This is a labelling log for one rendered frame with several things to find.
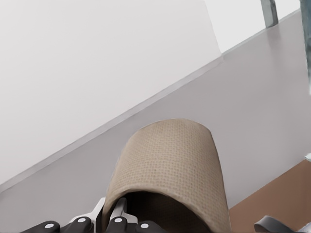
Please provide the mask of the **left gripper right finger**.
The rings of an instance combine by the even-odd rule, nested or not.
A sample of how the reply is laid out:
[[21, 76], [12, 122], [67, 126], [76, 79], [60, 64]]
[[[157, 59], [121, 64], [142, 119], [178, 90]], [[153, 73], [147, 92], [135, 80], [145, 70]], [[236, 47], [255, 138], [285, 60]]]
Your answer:
[[166, 233], [158, 224], [138, 218], [127, 212], [127, 199], [120, 198], [110, 216], [106, 233]]

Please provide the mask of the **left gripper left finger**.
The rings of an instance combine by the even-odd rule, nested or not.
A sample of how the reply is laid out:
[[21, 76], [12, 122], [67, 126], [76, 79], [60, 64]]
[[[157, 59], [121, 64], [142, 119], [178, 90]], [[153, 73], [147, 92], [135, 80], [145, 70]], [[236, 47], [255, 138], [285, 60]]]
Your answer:
[[102, 211], [105, 197], [101, 198], [90, 213], [75, 216], [68, 224], [60, 226], [56, 221], [45, 221], [23, 233], [103, 233]]

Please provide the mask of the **silver frame post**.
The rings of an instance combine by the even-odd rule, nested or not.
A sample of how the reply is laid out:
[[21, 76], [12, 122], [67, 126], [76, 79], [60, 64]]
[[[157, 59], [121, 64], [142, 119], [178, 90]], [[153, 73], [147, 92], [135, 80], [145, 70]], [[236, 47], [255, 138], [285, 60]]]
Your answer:
[[309, 93], [311, 95], [311, 0], [299, 0], [304, 34], [304, 45], [309, 80]]
[[266, 28], [273, 27], [278, 24], [278, 16], [275, 0], [260, 0]]

